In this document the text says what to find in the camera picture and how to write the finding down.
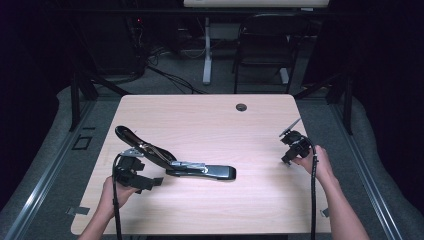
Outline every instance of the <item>human hand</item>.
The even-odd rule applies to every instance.
[[[330,159],[328,157],[327,151],[319,146],[315,146],[316,154],[317,154],[317,171],[316,171],[316,177],[319,181],[325,180],[327,178],[334,177],[333,169],[331,167]],[[312,172],[312,161],[313,161],[313,152],[312,149],[309,149],[309,155],[305,158],[294,158],[292,162],[301,165],[305,168],[305,170],[311,174]]]
[[[118,196],[119,207],[122,207],[128,201],[129,197],[138,190],[139,189],[133,187],[124,187],[117,182],[116,195]],[[108,177],[103,183],[103,191],[99,205],[97,206],[97,211],[112,218],[114,216],[113,198],[113,179],[112,177]]]

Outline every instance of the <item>wooden table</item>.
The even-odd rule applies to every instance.
[[[236,105],[247,106],[244,112]],[[279,134],[299,118],[290,95],[125,96],[117,109],[71,230],[80,234],[91,219],[102,184],[116,155],[130,147],[114,133],[118,125],[170,151],[180,161],[230,165],[234,181],[172,177],[145,158],[139,175],[164,177],[161,186],[134,194],[120,210],[123,234],[308,233],[310,175],[282,161],[288,146]],[[300,121],[294,130],[305,134]],[[327,208],[317,181],[317,232],[330,232]],[[105,234],[115,234],[110,221]]]
[[[326,8],[329,0],[184,0],[185,7]]]

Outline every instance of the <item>hand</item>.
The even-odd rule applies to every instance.
[[[129,197],[137,192],[139,189],[132,187],[124,187],[120,183],[116,183],[116,194],[118,196],[119,207],[122,207],[129,199]],[[103,191],[100,197],[99,205],[97,206],[98,212],[108,214],[109,218],[114,216],[113,209],[113,180],[112,177],[106,178],[103,183]]]
[[[122,207],[128,201],[128,198],[137,191],[137,188],[124,187],[120,183],[116,183],[119,207]],[[114,215],[113,180],[112,177],[108,177],[103,183],[103,191],[96,212],[78,239],[101,239],[107,224]]]
[[[316,154],[317,154],[317,172],[316,177],[319,181],[325,180],[327,178],[334,178],[333,169],[331,168],[330,159],[328,157],[327,151],[319,146],[315,146]],[[292,162],[301,165],[305,168],[305,170],[311,174],[312,172],[312,159],[313,153],[312,149],[309,149],[309,155],[305,158],[294,158]]]

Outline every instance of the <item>chair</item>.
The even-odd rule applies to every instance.
[[[239,29],[235,54],[234,93],[239,84],[239,66],[290,69],[285,93],[289,93],[299,44],[310,24],[301,16],[256,14],[244,20]]]

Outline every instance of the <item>gray mat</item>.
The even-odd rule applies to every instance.
[[[231,74],[232,58],[227,53],[214,54],[212,65],[212,83],[205,86],[201,83],[203,75],[203,57],[187,59],[173,55],[161,56],[158,68],[176,74],[188,80],[196,88],[209,93],[232,93],[233,75]],[[297,68],[297,79],[305,68],[307,61]],[[181,94],[181,92],[167,79],[147,70],[139,80],[120,85],[122,88],[136,94]],[[91,137],[86,150],[69,150],[64,165],[40,206],[35,218],[31,221],[24,239],[75,239],[70,232],[73,216],[65,211],[68,207],[78,206],[89,176],[94,167],[101,145],[104,141],[110,122],[114,116],[119,97],[102,86],[97,86],[101,97],[95,103],[93,111],[83,124],[79,134],[81,137]],[[299,82],[294,83],[293,92],[300,90]],[[315,144],[323,145],[329,152],[336,176],[343,187],[348,200],[358,213],[372,239],[386,239],[386,234],[376,215],[372,203],[362,185],[353,164],[352,151],[342,136],[342,130],[337,126],[337,117],[330,111],[330,106],[321,98],[297,101],[300,113],[308,135]],[[34,160],[34,164],[25,176],[24,181],[15,192],[7,207],[3,209],[1,217],[1,238],[6,236],[13,221],[21,211],[25,201],[29,198],[32,189],[40,179],[46,166],[55,159],[55,152],[60,148],[70,126],[69,89],[59,94],[61,101],[58,117],[46,138],[43,148]],[[382,167],[378,154],[375,152],[375,142],[366,113],[362,106],[354,101],[353,105],[354,138],[366,157],[370,170],[382,192],[387,204],[393,212],[394,220],[398,224],[405,239],[419,239],[424,236],[424,221],[402,196]],[[115,239],[115,236],[106,236],[105,239]],[[309,239],[309,234],[290,235],[289,239]],[[317,239],[330,239],[329,234],[317,234]]]

